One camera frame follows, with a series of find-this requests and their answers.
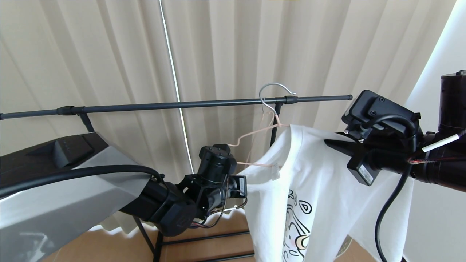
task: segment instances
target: metal hook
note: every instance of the metal hook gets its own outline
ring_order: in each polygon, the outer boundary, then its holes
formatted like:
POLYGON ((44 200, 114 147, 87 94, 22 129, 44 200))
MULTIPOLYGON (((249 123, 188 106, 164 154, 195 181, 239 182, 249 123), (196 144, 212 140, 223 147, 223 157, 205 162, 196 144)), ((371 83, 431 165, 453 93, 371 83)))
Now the metal hook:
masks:
POLYGON ((275 111, 275 109, 273 107, 271 107, 270 105, 266 104, 265 103, 265 98, 262 98, 262 96, 260 95, 260 93, 262 92, 262 90, 264 90, 264 88, 266 88, 267 86, 269 85, 278 85, 278 86, 281 86, 284 90, 286 90, 288 93, 292 94, 292 95, 296 95, 296 93, 290 91, 290 89, 288 89, 286 86, 284 86, 283 84, 280 84, 280 83, 268 83, 268 84, 265 84, 260 90, 259 90, 259 99, 262 101, 262 113, 264 113, 264 106, 270 108, 270 110, 272 110, 276 115, 277 115, 277 111, 275 111))

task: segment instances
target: cartoon print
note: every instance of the cartoon print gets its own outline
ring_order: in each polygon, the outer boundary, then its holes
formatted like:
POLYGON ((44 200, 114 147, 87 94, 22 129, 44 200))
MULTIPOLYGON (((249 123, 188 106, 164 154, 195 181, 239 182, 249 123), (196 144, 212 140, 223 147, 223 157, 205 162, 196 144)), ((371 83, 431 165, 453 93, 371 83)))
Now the cartoon print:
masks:
POLYGON ((282 260, 285 262, 303 261, 311 231, 299 220, 299 217, 312 212, 312 206, 299 200, 293 190, 288 192, 287 221, 283 239, 282 260))

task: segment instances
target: black metal rod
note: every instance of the black metal rod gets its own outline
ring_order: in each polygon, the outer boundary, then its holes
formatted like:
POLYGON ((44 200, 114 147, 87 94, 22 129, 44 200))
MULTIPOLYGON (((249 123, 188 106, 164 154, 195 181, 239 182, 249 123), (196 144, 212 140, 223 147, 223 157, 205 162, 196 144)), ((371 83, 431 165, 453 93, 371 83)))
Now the black metal rod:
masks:
POLYGON ((186 242, 193 242, 193 241, 200 241, 200 240, 206 240, 206 239, 212 239, 212 238, 242 235, 242 234, 249 234, 249 231, 241 231, 241 232, 228 233, 228 234, 209 235, 209 236, 203 236, 203 237, 195 237, 195 238, 188 238, 188 239, 182 239, 182 240, 167 241, 167 242, 163 242, 162 245, 164 245, 164 246, 165 245, 173 245, 173 244, 180 244, 180 243, 186 243, 186 242))
POLYGON ((244 255, 233 255, 233 256, 227 256, 227 257, 215 258, 215 259, 208 259, 208 260, 201 260, 201 261, 198 261, 198 262, 226 261, 226 260, 232 260, 232 259, 238 259, 238 258, 245 258, 245 257, 251 257, 251 256, 254 256, 254 253, 244 254, 244 255))
POLYGON ((154 244, 152 244, 152 241, 149 238, 149 235, 147 234, 146 230, 144 229, 143 224, 141 223, 141 221, 140 221, 140 219, 138 217, 133 216, 133 219, 136 222, 136 225, 139 228, 139 231, 141 231, 141 234, 143 235, 144 239, 146 240, 147 245, 151 249, 152 254, 154 254, 154 256, 155 256, 156 252, 155 252, 154 244))
MULTIPOLYGON (((298 102, 316 102, 316 101, 340 101, 351 100, 352 95, 346 96, 326 96, 326 97, 275 97, 266 98, 266 103, 282 103, 291 104, 298 102)), ((123 104, 123 105, 102 105, 102 106, 85 106, 73 107, 72 114, 82 113, 102 113, 102 112, 121 112, 121 111, 137 111, 137 110, 158 110, 158 109, 177 109, 177 108, 196 108, 196 107, 214 107, 214 106, 233 106, 233 105, 253 105, 261 104, 262 101, 258 98, 252 99, 231 99, 231 100, 211 100, 211 101, 193 101, 193 102, 173 102, 173 103, 145 103, 145 104, 123 104)), ((0 114, 0 119, 19 118, 19 117, 35 117, 35 116, 50 116, 58 115, 56 110, 40 110, 16 113, 0 114)))
POLYGON ((162 254, 163 243, 164 235, 159 231, 157 234, 157 241, 155 241, 155 253, 153 262, 160 262, 160 255, 162 254))
POLYGON ((94 127, 92 126, 92 123, 86 113, 79 114, 79 117, 81 118, 82 123, 86 126, 88 132, 95 132, 94 127))
MULTIPOLYGON (((280 111, 281 111, 281 106, 282 103, 276 103, 275 104, 275 113, 277 113, 277 116, 280 116, 280 111)), ((274 116, 274 124, 277 124, 277 119, 274 116)), ((270 146, 272 146, 275 142, 275 138, 277 137, 277 127, 272 128, 272 135, 270 136, 270 146)))

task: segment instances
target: curtain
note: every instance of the curtain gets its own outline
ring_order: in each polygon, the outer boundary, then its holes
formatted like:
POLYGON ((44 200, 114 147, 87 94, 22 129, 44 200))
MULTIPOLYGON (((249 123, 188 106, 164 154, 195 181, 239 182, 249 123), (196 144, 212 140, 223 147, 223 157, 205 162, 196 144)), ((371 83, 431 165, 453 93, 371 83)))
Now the curtain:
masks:
MULTIPOLYGON (((369 89, 403 104, 455 0, 0 1, 1 112, 258 97, 269 82, 297 96, 369 89)), ((264 96, 287 93, 277 86, 264 96)), ((281 122, 345 127, 349 101, 283 106, 281 122)), ((199 150, 266 126, 262 107, 96 113, 95 130, 170 182, 196 172, 199 150)), ((86 132, 79 117, 0 123, 2 155, 86 132)), ((257 160, 270 132, 241 141, 257 160)), ((104 228, 131 231, 117 213, 104 228)))

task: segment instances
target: brown floor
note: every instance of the brown floor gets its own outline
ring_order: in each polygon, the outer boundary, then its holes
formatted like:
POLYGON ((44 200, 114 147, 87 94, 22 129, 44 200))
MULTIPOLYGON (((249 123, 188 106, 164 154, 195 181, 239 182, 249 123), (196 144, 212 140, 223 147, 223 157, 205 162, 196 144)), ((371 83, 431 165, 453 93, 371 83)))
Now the brown floor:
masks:
MULTIPOLYGON (((157 231, 146 227, 148 235, 155 243, 157 231)), ((211 229, 188 229, 176 237, 165 237, 164 241, 224 234, 247 230, 246 218, 235 213, 229 219, 222 219, 211 229)), ((250 235, 238 235, 190 243, 165 246, 162 249, 163 262, 194 262, 205 259, 220 258, 229 255, 248 254, 253 251, 250 235)), ((104 230, 89 231, 73 240, 49 256, 46 262, 82 262, 82 261, 132 261, 151 262, 152 253, 147 247, 141 233, 137 231, 132 237, 124 233, 109 234, 104 230)), ((252 262, 254 258, 233 260, 235 262, 252 262)), ((374 262, 375 260, 355 241, 348 250, 336 259, 336 262, 374 262)))

